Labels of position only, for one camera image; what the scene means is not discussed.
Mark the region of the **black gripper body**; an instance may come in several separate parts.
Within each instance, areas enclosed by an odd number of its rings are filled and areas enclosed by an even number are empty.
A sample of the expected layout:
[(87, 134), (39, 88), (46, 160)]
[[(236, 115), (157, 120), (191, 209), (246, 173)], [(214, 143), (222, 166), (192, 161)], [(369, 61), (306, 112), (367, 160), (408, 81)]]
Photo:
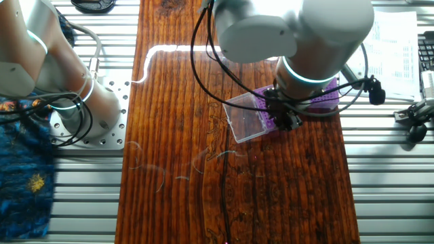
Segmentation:
[(288, 102), (284, 102), (279, 97), (279, 90), (275, 88), (267, 89), (267, 111), (272, 116), (298, 115), (289, 107)]

